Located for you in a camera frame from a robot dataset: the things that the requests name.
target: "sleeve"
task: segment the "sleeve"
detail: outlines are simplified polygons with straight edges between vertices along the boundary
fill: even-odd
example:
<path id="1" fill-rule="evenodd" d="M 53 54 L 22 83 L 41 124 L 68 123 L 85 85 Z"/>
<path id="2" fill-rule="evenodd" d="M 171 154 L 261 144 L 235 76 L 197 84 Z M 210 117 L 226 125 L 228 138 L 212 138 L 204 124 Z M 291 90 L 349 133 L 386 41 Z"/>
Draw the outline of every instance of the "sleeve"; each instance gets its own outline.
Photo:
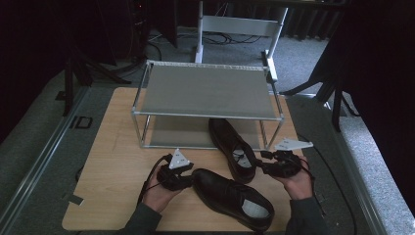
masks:
<path id="1" fill-rule="evenodd" d="M 147 235 L 153 234 L 161 220 L 161 214 L 153 211 L 147 205 L 140 203 L 128 220 L 124 228 L 118 230 L 116 235 Z"/>
<path id="2" fill-rule="evenodd" d="M 329 229 L 314 198 L 291 200 L 286 235 L 328 235 Z"/>

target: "light wooden board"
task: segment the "light wooden board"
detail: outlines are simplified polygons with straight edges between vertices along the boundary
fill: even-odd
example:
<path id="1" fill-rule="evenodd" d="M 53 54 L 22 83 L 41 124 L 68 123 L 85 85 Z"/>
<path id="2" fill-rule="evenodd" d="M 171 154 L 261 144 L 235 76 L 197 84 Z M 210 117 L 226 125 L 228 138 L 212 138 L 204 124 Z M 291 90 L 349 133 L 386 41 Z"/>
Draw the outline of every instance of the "light wooden board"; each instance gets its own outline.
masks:
<path id="1" fill-rule="evenodd" d="M 85 231 L 122 228 L 134 212 L 143 182 L 153 165 L 161 156 L 174 153 L 174 149 L 140 148 L 131 117 L 136 92 L 136 88 L 115 90 L 73 193 L 84 202 L 81 206 L 69 203 L 63 220 L 65 229 Z M 286 120 L 276 143 L 283 137 L 297 139 L 287 104 L 284 98 L 280 97 L 280 101 Z M 181 152 L 195 164 L 194 169 L 207 168 L 232 178 L 226 159 L 218 150 L 182 149 Z M 268 231 L 285 230 L 291 210 L 290 198 L 282 184 L 258 168 L 254 180 L 248 185 L 274 206 L 275 217 Z M 162 212 L 158 230 L 250 231 L 236 219 L 210 210 L 192 188 L 185 189 L 170 202 Z"/>

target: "shoe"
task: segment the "shoe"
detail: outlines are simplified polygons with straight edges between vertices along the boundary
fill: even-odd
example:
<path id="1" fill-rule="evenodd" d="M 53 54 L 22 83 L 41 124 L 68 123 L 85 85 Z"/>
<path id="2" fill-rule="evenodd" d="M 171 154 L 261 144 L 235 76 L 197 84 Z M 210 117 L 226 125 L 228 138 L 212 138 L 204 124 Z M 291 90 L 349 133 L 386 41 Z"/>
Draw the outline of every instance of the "shoe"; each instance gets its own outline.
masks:
<path id="1" fill-rule="evenodd" d="M 236 218 L 255 232 L 271 225 L 274 208 L 254 188 L 204 168 L 195 169 L 192 176 L 195 192 L 213 211 Z"/>
<path id="2" fill-rule="evenodd" d="M 208 130 L 214 146 L 226 156 L 233 178 L 244 184 L 251 182 L 256 170 L 251 146 L 225 118 L 210 118 Z"/>

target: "hand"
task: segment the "hand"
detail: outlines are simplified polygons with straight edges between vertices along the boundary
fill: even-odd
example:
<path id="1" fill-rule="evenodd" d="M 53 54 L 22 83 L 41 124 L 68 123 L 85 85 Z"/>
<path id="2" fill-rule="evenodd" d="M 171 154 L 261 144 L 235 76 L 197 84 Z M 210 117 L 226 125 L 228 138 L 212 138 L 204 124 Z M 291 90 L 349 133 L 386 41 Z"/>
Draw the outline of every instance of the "hand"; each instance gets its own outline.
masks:
<path id="1" fill-rule="evenodd" d="M 306 163 L 307 158 L 303 156 L 299 156 L 299 158 L 301 159 L 302 166 L 308 169 L 308 165 Z M 273 178 L 280 181 L 284 185 L 285 190 L 287 190 L 293 200 L 301 200 L 313 196 L 311 178 L 303 169 L 296 175 L 289 178 L 275 176 L 273 176 Z"/>
<path id="2" fill-rule="evenodd" d="M 168 203 L 179 194 L 182 190 L 170 191 L 159 183 L 157 180 L 157 173 L 160 170 L 160 166 L 155 169 L 150 182 L 147 186 L 147 192 L 143 196 L 143 203 L 156 212 L 162 212 L 168 205 Z"/>

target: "white triangular marker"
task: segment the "white triangular marker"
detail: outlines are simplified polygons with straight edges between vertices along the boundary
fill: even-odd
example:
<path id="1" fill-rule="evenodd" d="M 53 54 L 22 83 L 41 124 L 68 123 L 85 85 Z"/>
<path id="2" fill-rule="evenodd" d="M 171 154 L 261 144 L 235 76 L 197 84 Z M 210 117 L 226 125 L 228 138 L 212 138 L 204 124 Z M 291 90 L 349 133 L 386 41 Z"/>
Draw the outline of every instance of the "white triangular marker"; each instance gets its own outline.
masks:
<path id="1" fill-rule="evenodd" d="M 173 158 L 171 159 L 170 165 L 168 166 L 170 169 L 179 168 L 184 165 L 188 165 L 190 163 L 182 153 L 180 153 L 179 149 L 176 149 L 173 154 Z"/>
<path id="2" fill-rule="evenodd" d="M 303 142 L 299 140 L 292 140 L 284 138 L 280 143 L 275 145 L 275 150 L 284 150 L 284 151 L 290 151 L 290 150 L 296 150 L 296 149 L 303 149 L 313 147 L 313 144 L 311 142 Z"/>

